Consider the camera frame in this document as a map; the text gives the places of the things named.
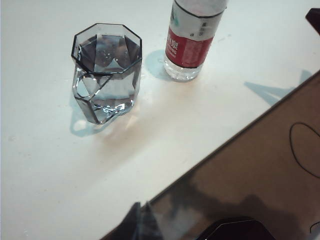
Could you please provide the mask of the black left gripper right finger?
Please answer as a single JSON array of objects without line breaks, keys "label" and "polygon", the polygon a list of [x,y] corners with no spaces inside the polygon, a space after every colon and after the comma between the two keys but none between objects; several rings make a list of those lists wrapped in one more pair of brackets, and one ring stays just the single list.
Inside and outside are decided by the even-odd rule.
[{"label": "black left gripper right finger", "polygon": [[138,240],[163,240],[157,219],[149,201],[140,210],[138,222]]}]

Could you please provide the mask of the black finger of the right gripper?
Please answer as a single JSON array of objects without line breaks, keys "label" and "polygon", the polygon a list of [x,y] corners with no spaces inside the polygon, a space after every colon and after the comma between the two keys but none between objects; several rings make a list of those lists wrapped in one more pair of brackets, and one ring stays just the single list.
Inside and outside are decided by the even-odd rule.
[{"label": "black finger of the right gripper", "polygon": [[317,33],[320,33],[320,8],[311,8],[306,14],[305,19]]}]

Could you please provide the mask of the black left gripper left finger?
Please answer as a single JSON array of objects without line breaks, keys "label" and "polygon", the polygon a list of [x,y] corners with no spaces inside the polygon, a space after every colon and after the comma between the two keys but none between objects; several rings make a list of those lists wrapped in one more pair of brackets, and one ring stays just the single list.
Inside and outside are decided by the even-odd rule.
[{"label": "black left gripper left finger", "polygon": [[121,223],[101,240],[138,240],[141,220],[141,204],[135,202]]}]

